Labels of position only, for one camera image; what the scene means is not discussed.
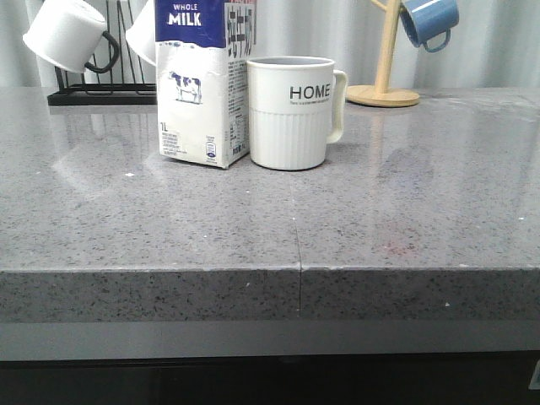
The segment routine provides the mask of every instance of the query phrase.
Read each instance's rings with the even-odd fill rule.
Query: countertop
[[[47,90],[0,89],[4,359],[540,349],[540,90],[347,103],[297,172]]]

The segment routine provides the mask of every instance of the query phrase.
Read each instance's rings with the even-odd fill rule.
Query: gray quartz countertop
[[[49,107],[47,94],[0,89],[2,324],[538,331],[540,90],[347,104],[343,138],[298,172],[168,159],[155,105]]]

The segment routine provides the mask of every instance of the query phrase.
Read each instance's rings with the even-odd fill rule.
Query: white mug
[[[324,161],[327,144],[343,134],[347,75],[334,64],[323,57],[247,61],[250,149],[256,164],[303,170]]]
[[[142,59],[155,66],[154,0],[148,0],[126,31],[126,42]]]
[[[113,47],[113,56],[105,67],[89,62],[104,36]],[[39,57],[69,72],[105,73],[119,56],[119,46],[107,32],[107,23],[99,11],[83,0],[45,0],[35,16],[24,43]]]

